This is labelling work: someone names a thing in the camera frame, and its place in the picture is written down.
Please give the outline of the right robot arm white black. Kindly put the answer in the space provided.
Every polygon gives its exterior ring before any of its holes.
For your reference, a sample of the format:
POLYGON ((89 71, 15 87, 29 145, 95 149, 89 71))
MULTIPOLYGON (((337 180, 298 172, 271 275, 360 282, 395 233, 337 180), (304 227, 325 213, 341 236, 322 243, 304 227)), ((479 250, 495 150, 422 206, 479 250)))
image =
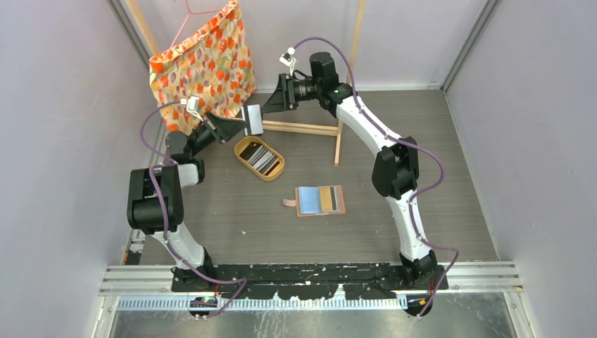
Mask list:
POLYGON ((375 157, 372 184, 388 202, 396 223, 402 280, 411 289, 421 288, 429 281, 437 260, 427 242, 417 205, 420 168, 416 141, 388 128, 350 84, 340 81, 330 53, 312 54, 308 75, 295 70, 294 49, 282 54, 279 60, 289 67, 289 72, 279 75, 262 112, 292 111, 302 101, 316 100, 322 109, 355 132, 375 157))

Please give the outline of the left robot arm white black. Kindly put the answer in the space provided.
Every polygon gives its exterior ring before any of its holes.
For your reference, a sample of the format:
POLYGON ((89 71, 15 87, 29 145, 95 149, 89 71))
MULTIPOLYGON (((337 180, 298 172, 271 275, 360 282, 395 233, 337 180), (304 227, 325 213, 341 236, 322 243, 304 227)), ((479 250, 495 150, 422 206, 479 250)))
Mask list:
POLYGON ((127 221, 162 244, 175 260, 173 273, 188 277, 200 292, 216 281, 215 268, 207 250, 184 224, 182 190, 205 179, 206 165, 197 154, 212 143, 226 143, 246 127, 243 120, 230 120, 208 113, 206 121, 189 134, 170 132, 165 145, 167 164, 153 165, 130 173, 127 221))

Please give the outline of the aluminium rail frame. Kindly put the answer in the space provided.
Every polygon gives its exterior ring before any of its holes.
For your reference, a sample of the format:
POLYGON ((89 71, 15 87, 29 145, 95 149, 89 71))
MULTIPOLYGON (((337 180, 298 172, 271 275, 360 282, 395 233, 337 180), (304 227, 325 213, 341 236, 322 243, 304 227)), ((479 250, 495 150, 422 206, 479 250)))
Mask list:
POLYGON ((509 262, 465 262, 448 272, 409 282, 391 263, 220 265, 209 285, 166 265, 115 265, 100 295, 124 311, 402 310, 427 312, 443 294, 518 293, 523 290, 509 262))

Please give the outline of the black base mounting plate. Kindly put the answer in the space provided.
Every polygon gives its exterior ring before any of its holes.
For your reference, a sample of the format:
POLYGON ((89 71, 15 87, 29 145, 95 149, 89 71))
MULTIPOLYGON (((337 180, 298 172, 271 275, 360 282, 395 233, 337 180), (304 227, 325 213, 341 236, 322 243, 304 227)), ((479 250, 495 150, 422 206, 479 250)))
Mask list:
POLYGON ((419 277, 390 263, 222 264, 206 271, 206 281, 191 270, 173 267, 173 292, 217 292, 228 299, 331 299, 343 291, 348 300, 392 299, 402 290, 429 292, 444 272, 437 265, 419 277))

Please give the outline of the pink clothes hanger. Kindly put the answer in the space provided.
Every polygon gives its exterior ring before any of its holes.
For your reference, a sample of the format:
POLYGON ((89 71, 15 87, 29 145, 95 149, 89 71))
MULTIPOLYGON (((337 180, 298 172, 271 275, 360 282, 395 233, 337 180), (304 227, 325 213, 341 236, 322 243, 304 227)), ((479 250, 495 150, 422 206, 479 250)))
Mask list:
POLYGON ((225 1, 191 0, 181 1, 182 19, 177 25, 169 47, 172 48, 197 31, 220 12, 225 1))

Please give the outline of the brown leather card holder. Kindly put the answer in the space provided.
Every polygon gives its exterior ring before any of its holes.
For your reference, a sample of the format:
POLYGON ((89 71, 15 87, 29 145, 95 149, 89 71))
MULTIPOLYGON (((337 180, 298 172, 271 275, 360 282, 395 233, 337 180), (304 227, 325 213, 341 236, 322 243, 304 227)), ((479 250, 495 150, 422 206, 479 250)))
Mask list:
POLYGON ((294 199, 283 199, 286 207, 296 209, 298 217, 345 214, 344 192, 341 185, 297 187, 294 199))

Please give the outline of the orange oval tray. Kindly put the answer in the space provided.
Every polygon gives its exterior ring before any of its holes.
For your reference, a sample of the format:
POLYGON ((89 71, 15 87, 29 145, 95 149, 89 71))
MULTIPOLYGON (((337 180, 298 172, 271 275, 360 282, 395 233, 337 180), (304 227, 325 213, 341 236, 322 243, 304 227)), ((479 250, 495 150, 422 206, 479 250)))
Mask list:
POLYGON ((285 169, 284 157, 259 137, 241 139, 234 147, 234 154, 241 164, 266 182, 276 180, 285 169))

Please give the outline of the wooden clothes rack frame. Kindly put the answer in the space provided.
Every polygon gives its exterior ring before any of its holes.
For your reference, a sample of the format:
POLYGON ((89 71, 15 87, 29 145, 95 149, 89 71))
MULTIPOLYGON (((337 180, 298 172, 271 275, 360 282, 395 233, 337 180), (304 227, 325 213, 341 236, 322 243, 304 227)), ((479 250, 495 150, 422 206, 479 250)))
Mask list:
MULTIPOLYGON (((128 11, 127 22, 132 25, 132 29, 136 31, 138 39, 140 40, 139 50, 141 53, 145 52, 148 56, 142 55, 142 60, 145 61, 155 54, 159 54, 161 49, 157 44, 151 29, 148 26, 146 18, 144 17, 142 10, 139 7, 137 1, 125 0, 123 1, 125 11, 128 11)), ((353 33, 353 41, 350 56, 347 64, 347 76, 346 81, 351 85, 352 82, 352 67, 355 63, 356 52, 358 50, 358 42, 360 38, 360 29, 363 21, 363 14, 365 10, 366 1, 360 0, 355 14, 355 25, 353 33)), ((334 151, 334 166, 339 165, 340 159, 340 148, 342 140, 342 131, 344 124, 338 122, 337 126, 325 126, 325 125, 311 125, 303 123, 290 123, 290 122, 276 122, 272 120, 266 120, 264 122, 266 130, 273 130, 278 132, 293 132, 301 134, 314 134, 323 135, 336 138, 335 151, 334 151)))

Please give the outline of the stack of credit cards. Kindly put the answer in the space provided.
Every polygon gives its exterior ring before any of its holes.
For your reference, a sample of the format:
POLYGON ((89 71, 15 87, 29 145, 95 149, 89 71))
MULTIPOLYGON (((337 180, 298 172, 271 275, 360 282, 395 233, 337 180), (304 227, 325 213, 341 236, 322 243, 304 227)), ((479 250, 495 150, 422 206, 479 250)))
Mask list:
POLYGON ((280 163, 279 156, 258 142, 249 142, 240 158, 264 176, 269 175, 280 163))

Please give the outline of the silver grey credit card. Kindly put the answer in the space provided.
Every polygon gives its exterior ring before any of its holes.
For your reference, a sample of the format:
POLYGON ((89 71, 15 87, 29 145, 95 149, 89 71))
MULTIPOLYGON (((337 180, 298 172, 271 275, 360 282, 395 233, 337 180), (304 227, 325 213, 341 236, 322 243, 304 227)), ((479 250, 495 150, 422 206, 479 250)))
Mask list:
POLYGON ((258 104, 243 106, 241 114, 242 119, 245 122, 244 134, 246 136, 258 136, 263 134, 263 115, 258 104))

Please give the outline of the orange floral fabric bag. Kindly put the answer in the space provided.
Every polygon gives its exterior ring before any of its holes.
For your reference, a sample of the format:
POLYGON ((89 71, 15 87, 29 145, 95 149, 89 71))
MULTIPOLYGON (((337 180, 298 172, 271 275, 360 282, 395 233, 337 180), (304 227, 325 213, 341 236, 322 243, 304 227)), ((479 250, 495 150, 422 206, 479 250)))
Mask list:
POLYGON ((149 84, 169 131, 190 134, 200 120, 176 101, 196 96, 199 113, 235 117, 257 83, 238 1, 229 1, 189 37, 149 59, 149 84))

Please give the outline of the gold striped credit card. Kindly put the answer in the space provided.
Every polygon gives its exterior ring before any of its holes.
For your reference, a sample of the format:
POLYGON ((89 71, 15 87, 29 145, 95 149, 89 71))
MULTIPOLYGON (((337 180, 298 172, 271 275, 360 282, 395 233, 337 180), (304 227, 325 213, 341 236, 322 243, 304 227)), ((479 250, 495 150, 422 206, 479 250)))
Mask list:
POLYGON ((318 187, 318 194, 320 197, 320 209, 323 213, 335 213, 340 211, 337 186, 318 187))

